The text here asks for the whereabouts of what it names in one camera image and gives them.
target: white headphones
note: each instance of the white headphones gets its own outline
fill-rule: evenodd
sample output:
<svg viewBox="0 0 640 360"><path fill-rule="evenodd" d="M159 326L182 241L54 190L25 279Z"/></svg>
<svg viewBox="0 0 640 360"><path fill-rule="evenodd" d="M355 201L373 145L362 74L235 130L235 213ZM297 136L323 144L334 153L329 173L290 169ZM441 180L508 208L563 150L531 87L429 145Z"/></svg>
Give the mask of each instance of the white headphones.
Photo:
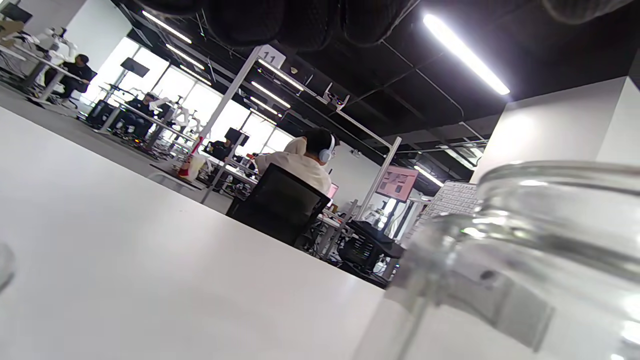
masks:
<svg viewBox="0 0 640 360"><path fill-rule="evenodd" d="M320 151L320 156L318 157L318 159L320 159L320 161L322 161L323 163L328 163L329 160L331 160L331 158L333 157L334 148L335 138L333 137L333 135L331 135L331 146L329 147L329 149Z"/></svg>

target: window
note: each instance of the window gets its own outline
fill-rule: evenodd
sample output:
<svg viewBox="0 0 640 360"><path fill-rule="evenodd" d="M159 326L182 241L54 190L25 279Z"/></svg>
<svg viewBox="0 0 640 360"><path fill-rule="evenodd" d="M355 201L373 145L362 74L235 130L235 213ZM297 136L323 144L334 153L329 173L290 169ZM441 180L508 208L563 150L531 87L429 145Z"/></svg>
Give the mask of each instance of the window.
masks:
<svg viewBox="0 0 640 360"><path fill-rule="evenodd" d="M175 102L178 101L179 97L187 97L195 83L195 80L191 79L191 77L174 67L170 67L153 89L153 92L160 98L166 97Z"/></svg>
<svg viewBox="0 0 640 360"><path fill-rule="evenodd" d="M205 85L198 83L189 93L189 96L184 100L182 105L189 109L195 117L200 120L202 126L209 121L211 115L218 107L218 104L222 100L222 96Z"/></svg>
<svg viewBox="0 0 640 360"><path fill-rule="evenodd" d="M262 152L264 143L273 132L274 125L261 117L251 115L244 125L243 131L249 135L249 141L236 149L236 154L247 155Z"/></svg>
<svg viewBox="0 0 640 360"><path fill-rule="evenodd" d="M270 152L283 151L287 144L293 140L293 136L285 133L280 129L276 129L269 138L269 141L265 145L265 149L269 149Z"/></svg>
<svg viewBox="0 0 640 360"><path fill-rule="evenodd" d="M144 78L139 77L132 72L125 75L120 87L124 90L131 91L132 89L140 90L143 93L151 91L158 79L164 73L164 70L169 63L156 56L151 51L141 47L140 50L132 57L133 60L141 63L149 69L147 75Z"/></svg>
<svg viewBox="0 0 640 360"><path fill-rule="evenodd" d="M126 58L133 56L139 48L140 45L135 41L130 38L123 38L111 55L109 55L109 58L102 64L98 70L98 74L91 82L91 85L89 85L89 89L80 96L80 100L85 104L92 105L95 104L97 99L104 97L106 91L100 89L100 86L106 87L107 83L113 84L120 77L122 71L124 71L120 64Z"/></svg>
<svg viewBox="0 0 640 360"><path fill-rule="evenodd" d="M208 138L213 141L224 140L227 130L230 127L240 129L247 116L249 116L249 110L235 101L229 101L213 124Z"/></svg>

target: fluorescent light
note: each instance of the fluorescent light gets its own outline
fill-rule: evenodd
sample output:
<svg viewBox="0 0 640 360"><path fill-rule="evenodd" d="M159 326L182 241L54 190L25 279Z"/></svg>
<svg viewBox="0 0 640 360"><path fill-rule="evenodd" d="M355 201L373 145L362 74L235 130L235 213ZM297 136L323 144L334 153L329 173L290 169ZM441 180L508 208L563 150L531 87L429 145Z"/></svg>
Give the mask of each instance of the fluorescent light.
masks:
<svg viewBox="0 0 640 360"><path fill-rule="evenodd" d="M266 66L269 70L275 72L277 76L280 76L283 80L295 86L298 90L305 91L305 89L302 86L300 86L300 84L298 84L297 81L291 79L289 76L287 76L287 74L283 73L282 70L277 69L274 66L271 66L270 63L264 61L263 59L258 59L258 62Z"/></svg>
<svg viewBox="0 0 640 360"><path fill-rule="evenodd" d="M202 76L200 76L200 75L196 74L195 72L193 72L193 71L191 71L191 70L187 69L184 65L180 65L180 69L182 69L182 70L184 70L184 71L188 72L188 73L189 73L189 74L191 74L191 76L193 76L194 78L196 78L196 79L198 79L198 80L202 81L203 83L205 83L205 84L207 84L207 85L211 86L211 83L210 83L208 80L206 80L206 79L205 79L205 78L203 78Z"/></svg>
<svg viewBox="0 0 640 360"><path fill-rule="evenodd" d="M269 110L269 112L273 113L274 115L279 115L277 111L275 111L274 109L272 109L269 106L267 106L267 104L263 104L260 100L254 98L253 96L249 96L249 98L251 99L251 101L253 101L256 104L262 106L263 108Z"/></svg>
<svg viewBox="0 0 640 360"><path fill-rule="evenodd" d="M279 102L280 104L283 104L287 109L291 107L291 105L289 105L286 102L284 102L284 100L282 100L281 98L273 95L269 90L267 90L267 89L263 88L262 86L256 84L255 81L252 81L251 85L257 87L258 90L260 90L261 92L264 92L265 94L269 95L273 100Z"/></svg>
<svg viewBox="0 0 640 360"><path fill-rule="evenodd" d="M439 187L443 187L443 186L444 186L444 184L443 184L440 180L436 179L435 177L433 177L433 175L431 175L431 174L429 174L428 172L424 171L424 169L422 169L422 168L421 168L421 167L419 167L418 165L415 165L413 168L414 168L415 170L418 170L418 171L420 172L420 174L422 174L422 175L426 176L426 177L427 177L427 179L429 179L429 180L433 181L433 182L434 182L436 185L438 185Z"/></svg>
<svg viewBox="0 0 640 360"><path fill-rule="evenodd" d="M174 53L180 55L181 57L183 57L185 60L187 60L188 62L192 63L193 65L196 65L197 67L199 67L200 69L204 70L204 66L202 66L200 63L198 63L197 61L195 61L194 59L190 58L189 56L187 56L187 54L183 53L182 51L174 48L173 46L167 44L166 45L169 50L173 51Z"/></svg>
<svg viewBox="0 0 640 360"><path fill-rule="evenodd" d="M249 109L251 110L252 113L258 115L259 117L263 118L264 120L267 120L268 122L272 123L273 125L276 125L275 121L269 119L268 117L264 116L263 114L259 113L257 110L254 109Z"/></svg>
<svg viewBox="0 0 640 360"><path fill-rule="evenodd" d="M423 20L429 30L440 40L449 50L467 64L482 80L489 84L498 94L506 95L509 89L498 79L498 77L469 49L447 25L433 15L427 15Z"/></svg>
<svg viewBox="0 0 640 360"><path fill-rule="evenodd" d="M158 25L162 26L163 28L167 29L168 31L173 33L175 36L183 39L184 41L188 42L189 44L191 43L191 39L189 39L188 37L184 36L183 34L180 34L178 31L173 29L171 26L163 23L162 21L160 21L159 19L155 18L153 15L149 14L145 10L142 10L142 15L148 17L151 21L153 21L156 24L158 24Z"/></svg>

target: seated person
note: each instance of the seated person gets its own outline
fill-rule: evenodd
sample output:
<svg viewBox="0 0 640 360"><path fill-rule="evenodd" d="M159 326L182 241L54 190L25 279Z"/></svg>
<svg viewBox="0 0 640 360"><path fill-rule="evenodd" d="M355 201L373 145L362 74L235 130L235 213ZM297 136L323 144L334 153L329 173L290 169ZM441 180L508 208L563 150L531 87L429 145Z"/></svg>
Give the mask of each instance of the seated person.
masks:
<svg viewBox="0 0 640 360"><path fill-rule="evenodd" d="M233 144L231 140L225 139L224 142L217 140L207 144L207 153L220 161L225 161L229 154L231 154L232 148Z"/></svg>
<svg viewBox="0 0 640 360"><path fill-rule="evenodd" d="M151 109L151 102L156 100L156 96L151 93L147 93L144 99L140 100L135 98L131 101L127 101L126 104L130 107L140 111L148 117L154 116L154 111ZM122 129L127 131L129 126L134 126L133 136L144 139L147 137L147 133L149 129L154 125L151 121L144 119L133 111L125 112L119 121L114 121L111 125L111 130L113 131L116 128L116 125L122 122Z"/></svg>
<svg viewBox="0 0 640 360"><path fill-rule="evenodd" d="M304 155L307 152L307 133L311 130L307 130L302 133L302 136L291 140L284 148L284 152L289 154Z"/></svg>
<svg viewBox="0 0 640 360"><path fill-rule="evenodd" d="M80 54L76 56L75 63L64 62L60 64L60 67L66 69L70 74L73 74L79 77L80 79L82 79L81 81L78 81L77 79L74 79L70 76L63 76L62 79L60 79L60 84L65 87L65 91L53 92L53 95L60 96L60 99L63 99L63 104L69 102L69 97L71 97L71 93L74 92L74 90L77 90L81 93L85 93L87 91L87 86L89 82L93 79L95 74L93 70L89 67L89 65L87 65L88 62L89 62L89 57L87 55ZM49 68L47 71L45 71L44 73L45 85L48 86L51 83L51 81L53 81L53 78L56 76L57 73L58 72L56 71L56 69L52 69L52 68Z"/></svg>
<svg viewBox="0 0 640 360"><path fill-rule="evenodd" d="M284 151L260 155L255 159L258 173L262 175L270 164L276 164L326 195L331 188L331 179L322 167L333 156L337 141L329 130L322 128L308 131L305 137L304 155Z"/></svg>

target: white table surface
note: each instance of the white table surface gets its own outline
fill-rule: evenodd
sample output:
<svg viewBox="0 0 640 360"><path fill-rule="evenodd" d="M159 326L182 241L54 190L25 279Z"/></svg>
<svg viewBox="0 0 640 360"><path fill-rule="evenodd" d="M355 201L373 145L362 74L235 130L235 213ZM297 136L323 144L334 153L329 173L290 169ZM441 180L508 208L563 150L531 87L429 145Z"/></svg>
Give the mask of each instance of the white table surface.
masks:
<svg viewBox="0 0 640 360"><path fill-rule="evenodd" d="M0 119L0 359L351 359L382 290Z"/></svg>

